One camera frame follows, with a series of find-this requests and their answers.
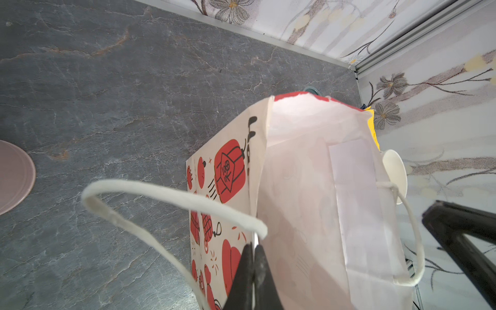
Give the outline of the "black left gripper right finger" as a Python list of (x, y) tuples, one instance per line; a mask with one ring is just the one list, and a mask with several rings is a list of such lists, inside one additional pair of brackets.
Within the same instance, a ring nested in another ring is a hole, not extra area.
[(262, 245), (254, 252), (254, 309), (284, 310)]

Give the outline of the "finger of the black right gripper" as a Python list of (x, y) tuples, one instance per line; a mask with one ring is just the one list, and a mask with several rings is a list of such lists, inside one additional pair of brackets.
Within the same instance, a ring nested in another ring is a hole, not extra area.
[(437, 200), (423, 213), (422, 224), (494, 308), (495, 263), (468, 237), (494, 245), (495, 214)]

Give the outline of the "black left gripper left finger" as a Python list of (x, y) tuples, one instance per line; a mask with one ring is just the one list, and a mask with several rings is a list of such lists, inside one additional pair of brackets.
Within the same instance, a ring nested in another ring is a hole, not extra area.
[(224, 310), (252, 310), (253, 308), (254, 254), (253, 245), (247, 244), (227, 297)]

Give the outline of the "red white paper bag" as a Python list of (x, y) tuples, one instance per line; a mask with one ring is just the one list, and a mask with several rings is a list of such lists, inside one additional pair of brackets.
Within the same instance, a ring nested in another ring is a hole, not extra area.
[[(424, 248), (411, 214), (409, 266), (370, 116), (308, 92), (271, 96), (187, 160), (187, 191), (101, 180), (81, 202), (172, 263), (200, 309), (223, 309), (247, 244), (262, 245), (284, 309), (412, 309)], [(121, 192), (188, 210), (189, 267), (100, 198)]]

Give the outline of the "stack of paper cups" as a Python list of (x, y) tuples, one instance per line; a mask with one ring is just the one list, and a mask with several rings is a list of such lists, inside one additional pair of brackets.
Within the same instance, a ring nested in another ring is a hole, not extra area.
[(381, 152), (381, 156), (382, 163), (390, 179), (388, 182), (383, 183), (382, 187), (392, 189), (392, 185), (394, 184), (397, 187), (397, 205), (400, 205), (402, 204), (402, 200), (399, 195), (405, 198), (408, 190), (408, 179), (404, 162), (394, 150)]

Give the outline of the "yellow paper napkins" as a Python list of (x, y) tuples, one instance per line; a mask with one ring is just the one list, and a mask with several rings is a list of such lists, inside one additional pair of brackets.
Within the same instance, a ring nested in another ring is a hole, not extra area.
[(371, 135), (373, 137), (373, 140), (374, 140), (378, 150), (380, 150), (381, 147), (380, 147), (380, 144), (378, 142), (377, 133), (375, 130), (375, 111), (371, 107), (366, 108), (365, 111), (370, 113), (370, 115), (371, 115), (369, 120), (368, 120), (368, 127), (369, 127), (369, 130), (371, 132)]

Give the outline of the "small teal cup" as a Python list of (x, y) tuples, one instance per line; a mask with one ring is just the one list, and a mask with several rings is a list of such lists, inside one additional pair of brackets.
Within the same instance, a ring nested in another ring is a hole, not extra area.
[(304, 92), (311, 93), (315, 96), (321, 96), (320, 92), (317, 89), (315, 89), (315, 87), (306, 87), (304, 89)]

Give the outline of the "pink metal straw bucket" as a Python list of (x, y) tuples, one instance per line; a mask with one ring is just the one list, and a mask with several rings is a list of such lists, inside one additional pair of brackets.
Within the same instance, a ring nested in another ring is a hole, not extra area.
[(1, 214), (17, 207), (32, 191), (36, 167), (20, 147), (1, 140)]

